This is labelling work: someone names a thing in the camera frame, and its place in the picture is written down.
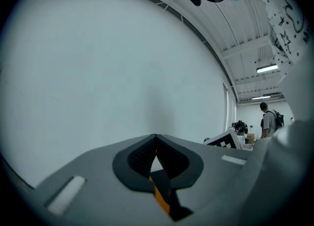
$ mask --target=fluorescent light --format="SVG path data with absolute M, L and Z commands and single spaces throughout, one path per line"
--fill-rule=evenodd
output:
M 256 69 L 257 73 L 265 72 L 265 71 L 271 71 L 271 70 L 277 70 L 278 66 L 276 64 L 271 64 L 268 66 L 260 67 Z
M 253 100 L 253 99 L 263 99 L 263 98 L 270 98 L 270 96 L 264 96 L 264 97 L 252 98 L 252 100 Z

